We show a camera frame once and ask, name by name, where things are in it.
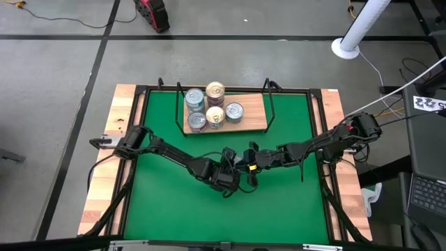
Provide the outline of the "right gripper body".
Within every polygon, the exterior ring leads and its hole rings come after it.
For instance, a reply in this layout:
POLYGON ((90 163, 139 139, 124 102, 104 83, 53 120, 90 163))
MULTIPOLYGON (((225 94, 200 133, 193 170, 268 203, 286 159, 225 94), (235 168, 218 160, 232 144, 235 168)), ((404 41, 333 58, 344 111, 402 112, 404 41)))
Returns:
POLYGON ((272 169, 283 165, 284 153, 282 151, 261 150, 254 155, 254 164, 259 169, 272 169))

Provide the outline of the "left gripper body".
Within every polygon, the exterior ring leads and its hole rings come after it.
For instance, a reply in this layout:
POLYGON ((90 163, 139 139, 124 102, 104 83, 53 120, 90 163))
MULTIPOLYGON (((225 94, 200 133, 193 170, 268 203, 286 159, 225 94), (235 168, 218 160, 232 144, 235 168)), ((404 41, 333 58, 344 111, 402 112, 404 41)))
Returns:
POLYGON ((232 162, 220 162, 218 177, 238 178, 240 172, 232 165, 232 162))

